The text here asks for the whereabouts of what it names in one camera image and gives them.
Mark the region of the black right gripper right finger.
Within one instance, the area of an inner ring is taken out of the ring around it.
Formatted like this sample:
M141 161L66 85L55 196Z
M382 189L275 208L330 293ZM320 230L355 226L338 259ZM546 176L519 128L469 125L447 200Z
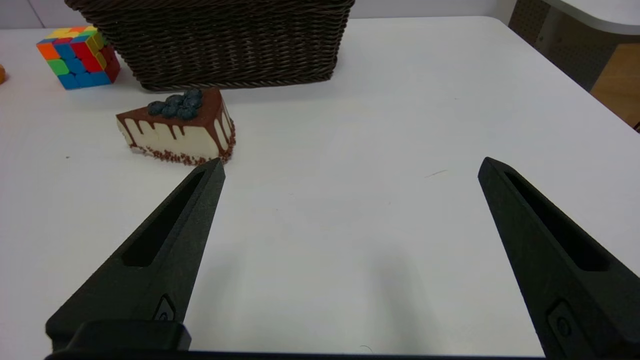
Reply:
M637 360L638 276L511 166L478 182L545 357Z

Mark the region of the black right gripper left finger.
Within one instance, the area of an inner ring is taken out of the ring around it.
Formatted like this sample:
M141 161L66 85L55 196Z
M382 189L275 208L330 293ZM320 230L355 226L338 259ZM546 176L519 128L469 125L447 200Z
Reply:
M184 321L226 173L197 166L46 321L53 353L187 351Z

